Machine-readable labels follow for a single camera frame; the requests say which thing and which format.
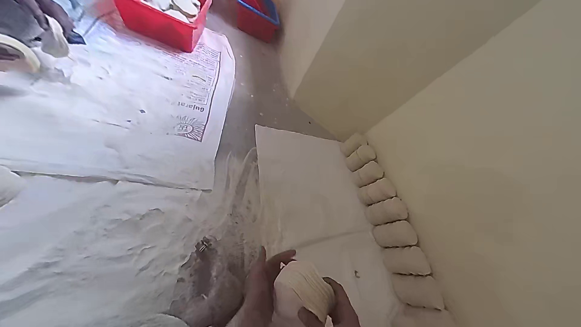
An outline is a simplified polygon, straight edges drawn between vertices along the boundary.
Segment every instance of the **sun logo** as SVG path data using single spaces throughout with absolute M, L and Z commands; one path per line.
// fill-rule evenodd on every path
M 187 116 L 178 116 L 177 118 L 180 121 L 174 126 L 175 135 L 202 142 L 205 129 L 204 122 L 199 121 L 197 118 L 189 118 Z

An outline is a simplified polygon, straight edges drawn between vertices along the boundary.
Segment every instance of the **concrete floor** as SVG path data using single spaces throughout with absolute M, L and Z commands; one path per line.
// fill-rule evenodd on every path
M 251 227 L 244 227 L 249 226 L 249 221 L 259 210 L 257 192 L 252 191 L 249 196 L 255 201 L 234 195 L 234 198 L 243 201 L 233 200 L 231 208 L 225 211 L 219 209 L 222 204 L 228 203 L 228 190 L 224 190 L 224 186 L 232 179 L 227 169 L 230 168 L 227 167 L 229 154 L 237 162 L 242 162 L 249 150 L 256 146 L 256 124 L 334 139 L 331 133 L 316 124 L 288 98 L 282 82 L 276 44 L 264 43 L 238 30 L 236 0 L 213 0 L 206 27 L 228 37 L 236 59 L 236 80 L 216 155 L 214 189 L 212 192 L 203 192 L 198 200 L 198 209 L 205 208 L 203 211 L 210 213 L 210 220 L 220 222 L 225 232 L 221 239 L 215 240 L 213 237 L 216 236 L 216 230 L 209 231 L 209 237 L 214 241 L 208 253 L 192 254 L 192 265 L 180 269 L 184 269 L 181 274 L 191 287 L 191 296 L 184 307 L 200 310 L 171 312 L 191 327 L 225 326 L 232 318 L 241 304 L 248 260 L 252 260 L 245 255 L 244 248 L 257 247 L 257 240 L 247 235 Z M 252 190 L 258 190 L 256 178 L 241 176 L 238 183 L 236 192 L 240 185 L 243 192 L 247 192 L 248 185 L 252 185 Z
M 243 158 L 256 146 L 255 124 L 334 139 L 288 98 L 276 45 L 236 27 L 236 0 L 214 0 L 206 27 L 225 34 L 236 57 L 236 85 L 218 148 L 217 167 L 229 152 Z

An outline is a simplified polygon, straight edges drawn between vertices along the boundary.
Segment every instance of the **white sheet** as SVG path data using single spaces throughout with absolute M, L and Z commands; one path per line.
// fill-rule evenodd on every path
M 228 40 L 206 29 L 193 53 L 176 53 L 105 18 L 116 30 L 81 22 L 88 45 L 43 56 L 53 68 L 42 78 L 0 75 L 18 85 L 0 94 L 0 165 L 211 189 L 234 87 Z
M 0 326 L 128 326 L 169 308 L 200 191 L 25 177 L 0 208 Z
M 256 126 L 261 237 L 297 249 L 341 283 L 362 327 L 389 326 L 399 306 L 337 141 Z

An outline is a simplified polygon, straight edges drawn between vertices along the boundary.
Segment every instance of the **person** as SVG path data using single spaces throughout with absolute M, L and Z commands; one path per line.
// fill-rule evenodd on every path
M 53 0 L 0 0 L 0 33 L 28 45 L 43 30 L 50 28 L 47 15 L 61 25 L 65 38 L 73 31 L 73 20 Z M 0 60 L 17 58 L 0 47 Z
M 259 256 L 250 267 L 246 278 L 245 298 L 236 314 L 236 327 L 268 327 L 274 312 L 274 280 L 281 272 L 281 263 L 293 261 L 295 250 L 279 253 L 266 260 L 266 250 L 260 249 Z M 329 277 L 323 278 L 333 288 L 335 306 L 329 313 L 334 327 L 361 327 L 343 286 Z M 302 307 L 297 315 L 305 327 L 323 327 L 311 311 Z
M 48 21 L 46 20 L 46 15 L 54 18 L 59 22 L 60 26 L 63 28 L 63 34 L 66 37 L 74 28 L 73 20 L 68 16 L 64 9 L 53 0 L 12 0 L 21 4 L 25 7 L 38 25 L 43 29 L 49 29 Z

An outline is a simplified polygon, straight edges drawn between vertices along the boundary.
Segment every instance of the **white wall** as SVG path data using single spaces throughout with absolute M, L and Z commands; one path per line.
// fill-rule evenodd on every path
M 277 0 L 282 77 L 290 97 L 319 51 L 345 0 Z
M 369 132 L 460 326 L 579 326 L 581 2 L 543 0 Z
M 347 0 L 294 98 L 340 139 L 365 132 L 538 1 Z

